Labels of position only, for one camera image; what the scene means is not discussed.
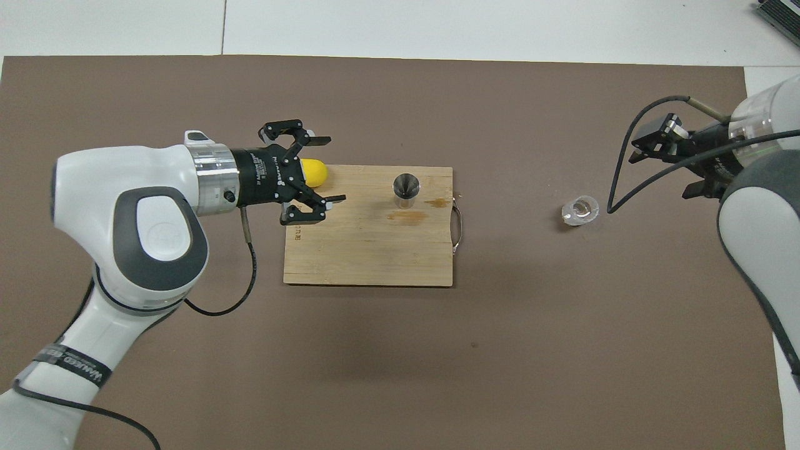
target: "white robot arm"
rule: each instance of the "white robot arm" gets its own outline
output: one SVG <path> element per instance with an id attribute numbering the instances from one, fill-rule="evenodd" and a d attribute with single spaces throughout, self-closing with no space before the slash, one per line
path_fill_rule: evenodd
<path id="1" fill-rule="evenodd" d="M 731 116 L 705 105 L 718 121 L 686 131 L 675 114 L 642 126 L 630 162 L 647 158 L 673 163 L 614 205 L 622 157 L 635 123 L 651 107 L 689 97 L 669 97 L 640 113 L 626 136 L 608 201 L 608 212 L 663 175 L 687 167 L 702 181 L 684 199 L 720 199 L 718 230 L 731 262 L 756 295 L 800 389 L 800 75 L 742 102 Z"/>
<path id="2" fill-rule="evenodd" d="M 298 120 L 267 123 L 259 135 L 267 147 L 231 150 L 187 131 L 172 147 L 100 148 L 58 159 L 52 219 L 91 256 L 93 286 L 61 338 L 0 396 L 0 448 L 72 448 L 85 411 L 126 421 L 158 447 L 133 420 L 88 405 L 139 335 L 179 307 L 205 269 L 208 245 L 197 216 L 239 207 L 245 218 L 248 205 L 281 203 L 281 224 L 317 223 L 345 199 L 317 195 L 298 158 L 303 146 L 330 138 L 314 137 Z M 294 143 L 281 147 L 279 135 L 293 135 Z"/>

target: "metal cup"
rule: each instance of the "metal cup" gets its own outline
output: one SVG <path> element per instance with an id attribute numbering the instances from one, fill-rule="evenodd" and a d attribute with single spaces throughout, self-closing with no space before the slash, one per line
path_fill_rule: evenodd
<path id="1" fill-rule="evenodd" d="M 400 174 L 394 179 L 394 203 L 400 209 L 414 205 L 414 197 L 419 194 L 419 180 L 412 174 Z"/>

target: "yellow lemon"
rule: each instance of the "yellow lemon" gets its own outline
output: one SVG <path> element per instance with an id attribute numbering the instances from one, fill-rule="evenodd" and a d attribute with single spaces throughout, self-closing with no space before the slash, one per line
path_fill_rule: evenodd
<path id="1" fill-rule="evenodd" d="M 300 158 L 300 165 L 308 187 L 319 187 L 328 179 L 328 168 L 319 159 Z"/>

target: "metal ring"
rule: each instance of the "metal ring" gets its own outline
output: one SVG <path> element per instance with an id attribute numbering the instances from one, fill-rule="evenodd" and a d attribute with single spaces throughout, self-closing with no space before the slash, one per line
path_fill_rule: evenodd
<path id="1" fill-rule="evenodd" d="M 458 209 L 458 205 L 455 202 L 455 197 L 453 197 L 453 212 L 458 217 L 458 238 L 453 243 L 453 255 L 455 255 L 458 245 L 461 243 L 461 238 L 464 237 L 464 221 L 461 217 L 461 210 Z"/>

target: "brown table surface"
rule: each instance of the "brown table surface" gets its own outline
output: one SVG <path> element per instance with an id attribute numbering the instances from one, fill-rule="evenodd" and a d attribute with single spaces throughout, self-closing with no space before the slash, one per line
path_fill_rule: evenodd
<path id="1" fill-rule="evenodd" d="M 770 330 L 718 243 L 714 200 L 675 173 L 605 202 L 633 116 L 669 94 L 731 111 L 741 68 L 262 56 L 6 58 L 0 84 L 0 380 L 58 336 L 90 260 L 49 219 L 50 170 L 92 147 L 187 129 L 257 146 L 300 118 L 335 164 L 454 168 L 464 241 L 452 288 L 282 283 L 279 207 L 250 208 L 259 279 L 234 314 L 182 307 L 131 348 L 95 404 L 164 448 L 782 448 Z M 684 105 L 689 128 L 708 120 Z M 625 167 L 621 193 L 662 168 Z M 190 296 L 250 275 L 238 215 L 202 219 Z M 88 416 L 80 448 L 146 448 Z"/>

